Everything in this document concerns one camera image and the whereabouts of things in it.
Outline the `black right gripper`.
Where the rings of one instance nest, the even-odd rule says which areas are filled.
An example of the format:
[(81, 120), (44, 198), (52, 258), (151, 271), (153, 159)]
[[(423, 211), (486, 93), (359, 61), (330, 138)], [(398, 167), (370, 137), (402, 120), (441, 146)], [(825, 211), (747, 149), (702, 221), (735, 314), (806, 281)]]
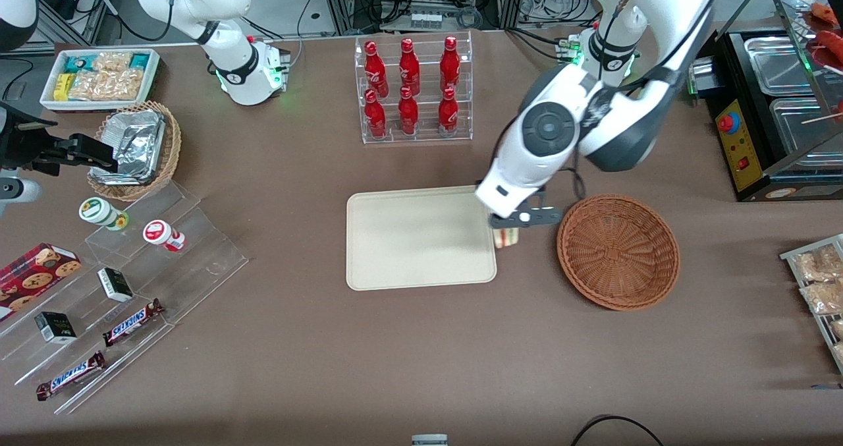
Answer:
[(72, 134), (58, 143), (63, 157), (42, 154), (55, 148), (57, 138), (47, 129), (57, 122), (36, 118), (6, 103), (2, 107), (1, 165), (2, 169), (60, 174), (62, 166), (85, 166), (117, 172), (112, 146), (84, 134)]

